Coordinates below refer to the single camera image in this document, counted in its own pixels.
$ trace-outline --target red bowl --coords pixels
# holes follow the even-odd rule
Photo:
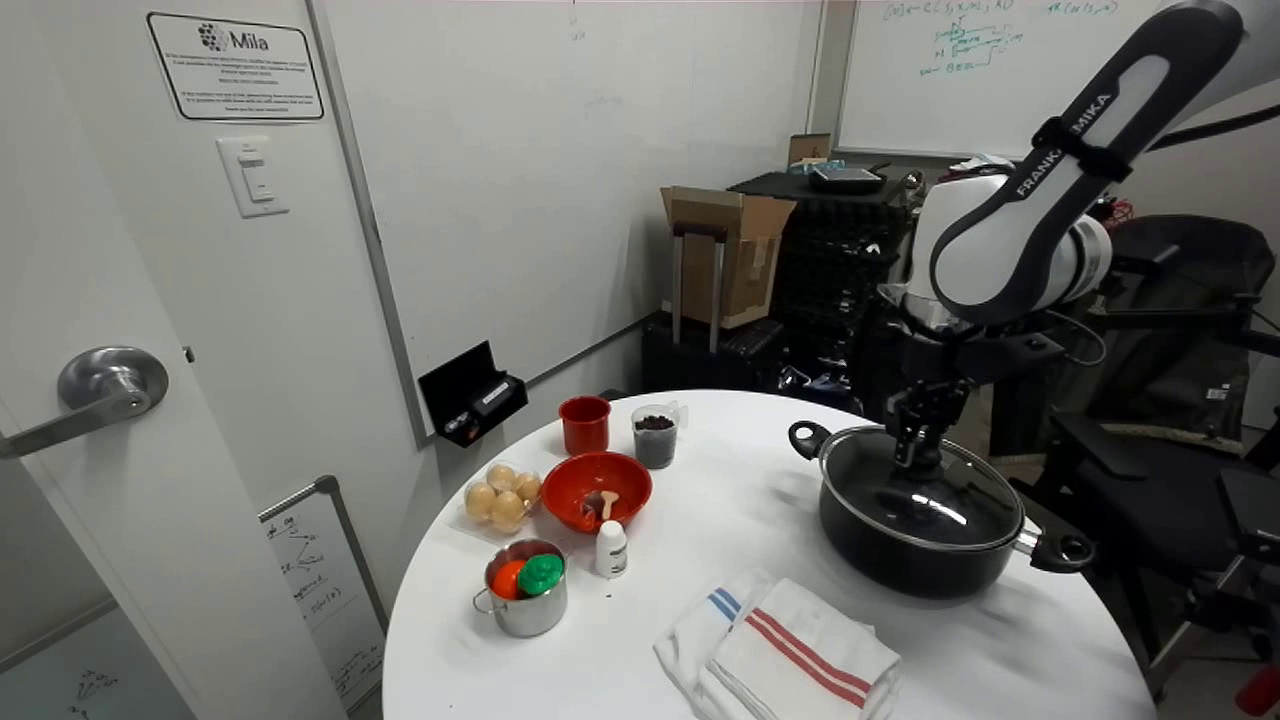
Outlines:
[[[589,450],[558,462],[539,482],[539,503],[574,531],[601,531],[601,493],[618,493],[610,518],[629,523],[653,493],[653,474],[632,456]]]

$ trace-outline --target black pot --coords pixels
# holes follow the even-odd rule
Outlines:
[[[820,523],[831,548],[866,574],[907,594],[970,594],[989,589],[1026,531],[1017,488],[981,456],[944,444],[940,467],[897,467],[885,426],[789,426],[800,456],[820,461]],[[1035,563],[1076,572],[1084,540],[1039,540]]]

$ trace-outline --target white table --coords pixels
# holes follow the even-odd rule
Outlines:
[[[653,474],[632,518],[632,568],[594,574],[594,540],[536,517],[526,536],[570,551],[570,611],[536,639],[510,639],[472,606],[490,556],[505,542],[472,529],[455,493],[421,540],[396,594],[384,654],[384,716],[558,716],[683,720],[692,706],[653,654],[653,639],[730,574],[794,574],[841,611],[879,627],[899,658],[897,720],[1149,720],[1140,669],[1109,606],[1081,574],[1047,574],[1014,551],[974,600],[911,600],[854,572],[820,531],[820,467],[789,444],[794,419],[866,422],[835,408],[751,390],[667,390],[683,408],[675,461]],[[632,450],[614,404],[614,449]],[[498,462],[550,471],[564,461],[550,422]]]

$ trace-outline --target door handle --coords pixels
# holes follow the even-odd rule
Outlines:
[[[104,345],[79,351],[62,375],[58,396],[70,404],[70,417],[37,422],[16,436],[0,436],[0,461],[31,456],[51,444],[142,419],[167,390],[167,373],[156,355],[125,345]]]

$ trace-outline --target black chair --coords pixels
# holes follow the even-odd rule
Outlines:
[[[1280,355],[1276,334],[1250,332],[1251,301],[1241,301],[1262,290],[1276,259],[1262,232],[1199,215],[1146,220],[1116,232],[1116,246],[1138,282],[1116,290],[1109,316],[1092,316],[1111,358],[1059,382],[1076,410],[1053,417],[1045,474],[1026,493],[1096,540],[1096,574],[1119,584],[1160,691],[1173,642],[1194,631],[1160,631],[1146,572],[1186,589],[1182,619],[1194,627],[1266,619],[1241,617],[1262,611],[1237,592],[1245,558],[1262,556],[1241,551],[1245,529],[1225,500],[1225,471],[1250,467],[1255,488],[1280,461],[1280,422],[1241,450],[1199,436],[1199,408],[1208,387],[1241,375],[1245,351]]]

